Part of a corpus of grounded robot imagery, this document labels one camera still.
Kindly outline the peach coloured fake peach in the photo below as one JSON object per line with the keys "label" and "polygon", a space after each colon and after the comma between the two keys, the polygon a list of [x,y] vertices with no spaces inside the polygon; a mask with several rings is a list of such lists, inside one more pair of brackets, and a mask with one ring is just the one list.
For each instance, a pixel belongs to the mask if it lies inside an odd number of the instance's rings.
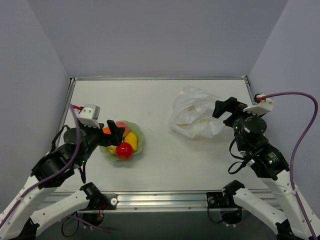
{"label": "peach coloured fake peach", "polygon": [[124,133],[123,133],[123,137],[126,137],[128,135],[128,133],[130,132],[130,128],[129,126],[123,122],[123,121],[117,121],[115,123],[115,125],[119,128],[124,128]]}

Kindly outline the orange fake fruit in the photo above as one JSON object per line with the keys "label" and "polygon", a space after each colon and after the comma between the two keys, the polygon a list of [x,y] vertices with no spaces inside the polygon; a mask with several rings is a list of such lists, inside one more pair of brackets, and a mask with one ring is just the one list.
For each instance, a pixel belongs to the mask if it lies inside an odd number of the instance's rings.
{"label": "orange fake fruit", "polygon": [[104,127],[102,130],[104,134],[111,134],[111,131],[108,127]]}

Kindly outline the yellow fake banana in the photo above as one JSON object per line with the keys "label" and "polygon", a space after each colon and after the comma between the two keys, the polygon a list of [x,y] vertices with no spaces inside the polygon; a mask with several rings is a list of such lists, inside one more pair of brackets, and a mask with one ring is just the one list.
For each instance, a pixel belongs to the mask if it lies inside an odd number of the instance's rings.
{"label": "yellow fake banana", "polygon": [[124,141],[132,146],[133,152],[138,150],[138,138],[133,132],[129,132],[124,137]]}

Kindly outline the red fake apple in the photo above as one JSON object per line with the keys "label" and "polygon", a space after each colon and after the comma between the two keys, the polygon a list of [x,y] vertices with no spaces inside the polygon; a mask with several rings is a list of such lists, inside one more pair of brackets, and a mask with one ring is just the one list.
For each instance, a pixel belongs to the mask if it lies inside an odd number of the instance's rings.
{"label": "red fake apple", "polygon": [[118,159],[127,161],[133,155],[133,147],[127,142],[122,142],[119,146],[116,147],[115,155]]}

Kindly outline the white plastic bag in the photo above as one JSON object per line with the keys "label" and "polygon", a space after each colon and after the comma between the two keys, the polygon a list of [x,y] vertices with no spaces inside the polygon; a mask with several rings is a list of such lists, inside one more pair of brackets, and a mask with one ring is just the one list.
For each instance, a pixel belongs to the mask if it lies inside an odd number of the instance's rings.
{"label": "white plastic bag", "polygon": [[168,126],[190,139],[212,139],[224,127],[221,120],[213,117],[215,103],[220,99],[207,90],[194,86],[184,87],[172,103]]}

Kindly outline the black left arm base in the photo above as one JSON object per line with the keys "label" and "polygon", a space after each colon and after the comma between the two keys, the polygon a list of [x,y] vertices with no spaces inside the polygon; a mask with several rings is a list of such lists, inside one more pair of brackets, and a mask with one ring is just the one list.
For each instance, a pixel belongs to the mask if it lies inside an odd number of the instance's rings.
{"label": "black left arm base", "polygon": [[86,199],[89,200],[87,207],[83,210],[97,211],[96,213],[83,213],[82,219],[85,222],[98,227],[105,218],[105,210],[117,209],[118,195],[116,193],[103,194],[92,182],[81,186],[80,190],[86,194]]}

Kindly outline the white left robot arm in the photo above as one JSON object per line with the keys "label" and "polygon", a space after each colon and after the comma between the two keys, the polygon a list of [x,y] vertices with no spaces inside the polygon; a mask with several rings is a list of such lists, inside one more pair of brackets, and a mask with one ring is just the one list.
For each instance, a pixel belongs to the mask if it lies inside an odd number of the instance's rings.
{"label": "white left robot arm", "polygon": [[64,125],[60,130],[64,144],[56,146],[31,170],[25,185],[14,200],[0,214],[0,238],[2,240],[33,240],[43,230],[68,215],[82,209],[97,209],[106,199],[92,183],[85,183],[72,195],[39,209],[43,201],[79,170],[82,181],[86,180],[86,164],[98,146],[119,146],[125,132],[114,121],[108,120],[110,133],[104,133],[104,124],[96,127],[76,121],[71,128]]}

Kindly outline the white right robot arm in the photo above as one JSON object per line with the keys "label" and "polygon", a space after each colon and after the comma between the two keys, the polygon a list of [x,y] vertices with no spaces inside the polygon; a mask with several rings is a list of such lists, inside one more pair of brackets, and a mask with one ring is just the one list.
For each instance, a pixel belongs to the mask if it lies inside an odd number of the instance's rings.
{"label": "white right robot arm", "polygon": [[230,113],[223,123],[233,129],[233,143],[241,154],[239,168],[251,168],[270,189],[280,209],[253,194],[238,180],[222,188],[223,203],[247,210],[267,225],[279,240],[318,240],[320,219],[295,184],[292,167],[264,135],[267,124],[263,116],[273,110],[274,102],[263,94],[257,95],[255,102],[248,106],[235,97],[218,100],[212,116],[218,119]]}

